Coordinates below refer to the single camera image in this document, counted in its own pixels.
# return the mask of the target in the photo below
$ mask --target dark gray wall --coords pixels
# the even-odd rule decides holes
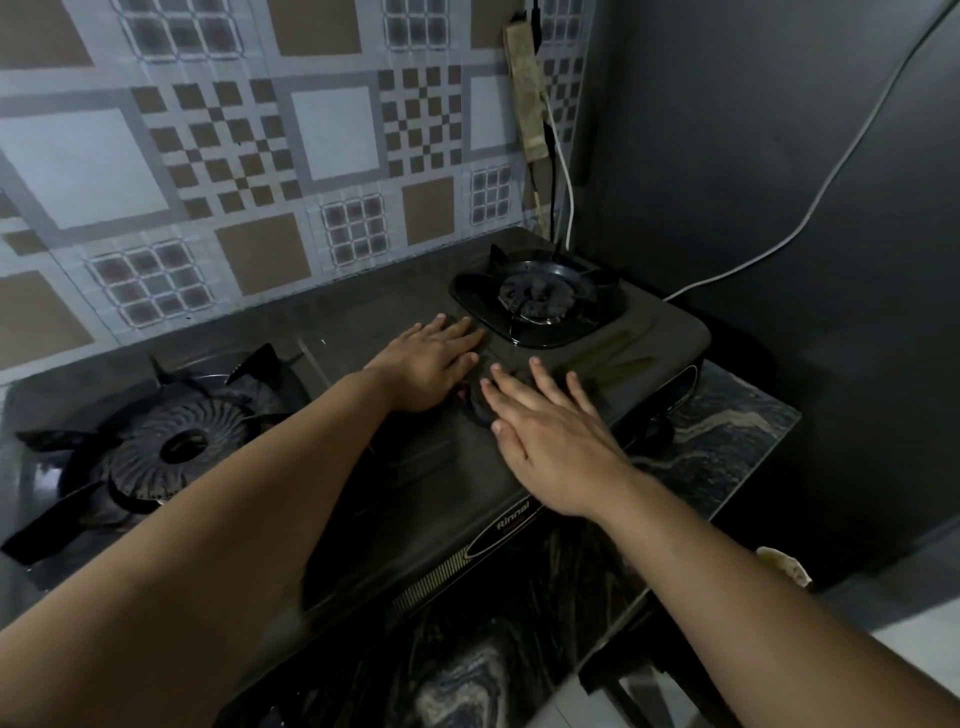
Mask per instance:
[[[942,4],[611,0],[578,244],[662,293],[769,248]],[[960,512],[960,10],[807,230],[677,303],[754,337],[804,412],[753,488],[767,541],[832,581]]]

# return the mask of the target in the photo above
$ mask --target hand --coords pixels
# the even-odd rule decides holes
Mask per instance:
[[[483,338],[483,329],[467,334],[470,318],[444,328],[439,314],[431,323],[414,324],[373,358],[365,371],[386,377],[394,409],[422,412],[443,401],[480,357],[470,350]]]
[[[500,453],[523,486],[553,510],[596,518],[624,483],[643,477],[604,426],[576,374],[566,376],[570,397],[536,357],[530,371],[537,392],[491,367],[496,382],[481,381],[499,417],[491,425]]]

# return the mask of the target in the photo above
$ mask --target oval brand label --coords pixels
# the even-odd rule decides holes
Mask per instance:
[[[542,507],[543,504],[533,496],[527,496],[510,506],[494,522],[484,528],[479,536],[473,539],[473,543],[467,546],[467,553],[464,554],[464,558],[469,561],[510,538],[530,522]]]

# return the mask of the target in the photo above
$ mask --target person's right arm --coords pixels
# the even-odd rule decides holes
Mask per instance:
[[[499,369],[484,394],[519,481],[547,506],[597,522],[643,575],[746,728],[960,726],[960,701],[634,469],[576,376],[565,395]]]

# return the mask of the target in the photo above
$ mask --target marble countertop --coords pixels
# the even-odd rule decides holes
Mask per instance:
[[[707,362],[673,444],[636,465],[712,519],[800,419]],[[362,655],[314,643],[220,725],[523,726],[639,611],[648,590],[607,536],[547,513]]]

